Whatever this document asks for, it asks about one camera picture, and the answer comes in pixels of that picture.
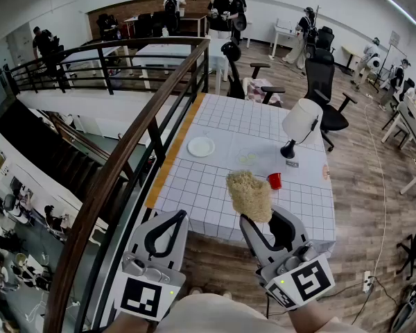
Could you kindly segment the grey floor machine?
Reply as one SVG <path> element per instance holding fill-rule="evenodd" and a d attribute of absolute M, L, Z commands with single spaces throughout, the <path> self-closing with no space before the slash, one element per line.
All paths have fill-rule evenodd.
<path fill-rule="evenodd" d="M 389 333 L 398 333 L 416 310 L 416 283 L 406 287 L 398 312 L 390 325 Z"/>

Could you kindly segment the person's right forearm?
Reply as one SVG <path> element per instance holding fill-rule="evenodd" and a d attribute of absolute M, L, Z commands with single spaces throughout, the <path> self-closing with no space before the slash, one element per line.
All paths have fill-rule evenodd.
<path fill-rule="evenodd" d="M 290 310 L 288 315 L 297 333 L 316 333 L 333 318 L 330 311 L 315 300 Z"/>

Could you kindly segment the white round plate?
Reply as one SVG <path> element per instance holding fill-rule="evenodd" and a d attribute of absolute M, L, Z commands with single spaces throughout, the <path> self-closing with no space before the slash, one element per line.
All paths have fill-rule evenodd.
<path fill-rule="evenodd" d="M 187 144 L 187 150 L 194 157 L 207 157 L 215 151 L 215 144 L 208 137 L 194 137 Z"/>

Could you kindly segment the person's left forearm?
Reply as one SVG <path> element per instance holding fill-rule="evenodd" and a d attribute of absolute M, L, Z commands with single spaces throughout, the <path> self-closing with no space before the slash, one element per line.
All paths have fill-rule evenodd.
<path fill-rule="evenodd" d="M 156 328 L 156 323 L 121 312 L 103 333 L 155 333 Z"/>

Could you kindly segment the beige noodle block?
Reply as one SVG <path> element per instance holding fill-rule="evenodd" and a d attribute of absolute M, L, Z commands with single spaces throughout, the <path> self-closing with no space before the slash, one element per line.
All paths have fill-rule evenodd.
<path fill-rule="evenodd" d="M 268 223 L 272 217 L 271 187 L 250 171 L 233 171 L 226 176 L 232 207 L 258 223 Z"/>

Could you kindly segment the whiteboard on stand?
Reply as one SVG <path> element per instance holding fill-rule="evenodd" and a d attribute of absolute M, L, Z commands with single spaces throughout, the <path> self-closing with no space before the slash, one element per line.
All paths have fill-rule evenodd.
<path fill-rule="evenodd" d="M 382 65 L 378 70 L 375 84 L 379 84 L 376 90 L 379 92 L 390 85 L 390 80 L 397 67 L 402 63 L 402 60 L 407 58 L 407 55 L 402 52 L 399 46 L 400 36 L 395 31 L 391 32 L 389 40 L 389 48 L 386 57 L 383 59 Z"/>

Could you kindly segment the wooden handrail black metal railing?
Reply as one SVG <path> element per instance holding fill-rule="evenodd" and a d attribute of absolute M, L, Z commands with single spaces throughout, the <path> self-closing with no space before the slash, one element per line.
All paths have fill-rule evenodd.
<path fill-rule="evenodd" d="M 132 123 L 115 149 L 108 153 L 97 181 L 78 211 L 67 237 L 56 269 L 53 286 L 48 296 L 42 333 L 62 333 L 69 295 L 75 276 L 92 231 L 98 221 L 108 224 L 103 242 L 96 254 L 85 285 L 83 301 L 76 319 L 76 330 L 83 328 L 89 301 L 94 290 L 101 264 L 110 245 L 122 212 L 151 155 L 156 160 L 145 183 L 150 185 L 153 176 L 163 165 L 170 141 L 161 136 L 172 117 L 182 119 L 199 91 L 207 91 L 209 39 L 201 37 L 161 37 L 120 41 L 121 46 L 144 48 L 149 44 L 187 44 L 190 54 L 176 67 L 169 69 L 166 78 L 157 79 L 157 88 L 144 87 L 148 96 L 145 106 L 133 114 Z M 71 142 L 82 136 L 60 118 L 58 111 L 49 111 L 44 102 L 47 92 L 60 95 L 62 101 L 73 108 L 73 113 L 83 116 L 98 110 L 98 92 L 115 102 L 118 87 L 109 75 L 107 58 L 103 56 L 104 44 L 96 43 L 50 55 L 56 63 L 55 81 L 49 83 L 35 75 L 31 63 L 10 70 L 17 92 L 16 100 L 23 103 L 24 96 L 40 96 L 42 101 L 26 106 L 32 113 L 58 134 L 69 133 Z M 72 53 L 96 49 L 101 66 L 94 68 L 88 62 L 71 66 L 63 60 Z"/>

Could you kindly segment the white cloth covered table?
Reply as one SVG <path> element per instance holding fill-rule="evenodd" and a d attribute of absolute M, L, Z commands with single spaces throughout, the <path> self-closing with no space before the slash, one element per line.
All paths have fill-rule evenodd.
<path fill-rule="evenodd" d="M 216 94 L 220 94 L 222 81 L 227 80 L 229 62 L 221 51 L 221 47 L 228 43 L 226 39 L 209 40 L 208 66 L 210 71 L 216 72 Z M 147 66 L 178 66 L 191 52 L 187 44 L 149 44 L 137 52 L 132 58 L 133 67 Z"/>
<path fill-rule="evenodd" d="M 129 50 L 127 46 L 114 46 L 114 47 L 102 48 L 103 56 L 107 57 L 111 53 L 118 53 L 119 49 L 123 50 L 123 52 L 126 55 L 128 55 Z M 70 64 L 71 66 L 84 63 L 84 62 L 90 63 L 91 67 L 94 67 L 94 68 L 101 66 L 98 51 L 96 49 L 72 53 L 68 57 L 66 57 L 63 60 L 63 62 L 66 64 Z"/>

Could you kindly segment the dark wooden staircase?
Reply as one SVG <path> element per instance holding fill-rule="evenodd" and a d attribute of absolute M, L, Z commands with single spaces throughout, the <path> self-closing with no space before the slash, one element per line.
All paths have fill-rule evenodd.
<path fill-rule="evenodd" d="M 109 154 L 80 136 L 58 134 L 23 103 L 14 101 L 0 116 L 0 133 L 32 164 L 84 201 Z"/>

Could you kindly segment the white small desk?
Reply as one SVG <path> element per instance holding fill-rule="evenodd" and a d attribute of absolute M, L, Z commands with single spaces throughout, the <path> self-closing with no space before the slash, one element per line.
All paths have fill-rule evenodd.
<path fill-rule="evenodd" d="M 295 28 L 292 26 L 290 21 L 283 20 L 278 17 L 274 25 L 274 39 L 270 44 L 271 54 L 268 56 L 271 60 L 275 58 L 275 53 L 279 37 L 284 36 L 288 39 L 296 39 L 298 33 L 295 31 Z"/>

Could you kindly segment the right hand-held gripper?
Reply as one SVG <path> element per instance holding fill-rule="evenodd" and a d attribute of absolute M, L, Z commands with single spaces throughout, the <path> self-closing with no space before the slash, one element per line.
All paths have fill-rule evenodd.
<path fill-rule="evenodd" d="M 307 241 L 303 222 L 287 209 L 273 205 L 268 222 L 275 242 L 271 246 L 254 221 L 240 215 L 240 228 L 260 268 L 258 279 L 266 293 L 288 311 L 317 299 L 335 286 L 324 254 Z"/>

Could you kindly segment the white checked tablecloth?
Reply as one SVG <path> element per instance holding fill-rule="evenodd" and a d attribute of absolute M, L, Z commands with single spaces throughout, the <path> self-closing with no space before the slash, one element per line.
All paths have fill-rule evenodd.
<path fill-rule="evenodd" d="M 154 213 L 185 210 L 190 230 L 237 244 L 243 235 L 227 190 L 227 174 L 245 169 L 265 180 L 280 172 L 282 188 L 272 193 L 272 202 L 303 222 L 318 252 L 331 253 L 336 223 L 323 140 L 317 137 L 312 144 L 297 145 L 292 160 L 282 157 L 280 149 L 288 141 L 282 128 L 287 113 L 252 101 L 199 96 L 166 156 L 146 206 Z M 192 156 L 187 144 L 194 137 L 212 139 L 215 151 L 207 157 Z"/>

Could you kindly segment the ceiling strip light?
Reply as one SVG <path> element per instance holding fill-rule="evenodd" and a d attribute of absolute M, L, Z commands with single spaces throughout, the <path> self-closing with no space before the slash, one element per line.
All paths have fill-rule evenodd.
<path fill-rule="evenodd" d="M 416 19 L 413 18 L 405 9 L 403 9 L 396 1 L 394 0 L 386 0 L 389 4 L 391 4 L 396 10 L 398 10 L 411 24 L 416 26 Z"/>

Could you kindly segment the person's beige shirt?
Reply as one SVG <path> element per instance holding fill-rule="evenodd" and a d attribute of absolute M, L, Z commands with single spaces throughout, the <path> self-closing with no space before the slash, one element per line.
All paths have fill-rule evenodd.
<path fill-rule="evenodd" d="M 297 333 L 224 296 L 198 293 L 178 301 L 155 333 Z M 316 333 L 367 333 L 333 318 Z"/>

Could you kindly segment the white shade table lamp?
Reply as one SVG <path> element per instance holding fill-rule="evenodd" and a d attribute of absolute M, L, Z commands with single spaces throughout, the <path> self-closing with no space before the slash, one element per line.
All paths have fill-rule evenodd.
<path fill-rule="evenodd" d="M 310 99 L 300 99 L 282 121 L 288 143 L 280 153 L 286 159 L 295 157 L 295 145 L 312 144 L 320 133 L 322 108 Z"/>

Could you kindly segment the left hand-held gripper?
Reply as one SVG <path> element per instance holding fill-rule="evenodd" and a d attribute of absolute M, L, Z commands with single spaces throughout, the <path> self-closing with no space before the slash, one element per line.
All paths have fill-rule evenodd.
<path fill-rule="evenodd" d="M 161 212 L 136 228 L 132 253 L 123 255 L 115 276 L 115 309 L 156 322 L 167 315 L 186 281 L 180 269 L 188 230 L 184 210 Z"/>

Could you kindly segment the pink checked cloth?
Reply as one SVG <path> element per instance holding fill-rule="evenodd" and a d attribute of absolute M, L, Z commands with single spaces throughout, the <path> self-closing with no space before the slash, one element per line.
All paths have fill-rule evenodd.
<path fill-rule="evenodd" d="M 265 78 L 244 78 L 242 81 L 245 99 L 262 104 L 281 104 L 281 95 L 286 92 L 284 87 L 273 86 Z"/>

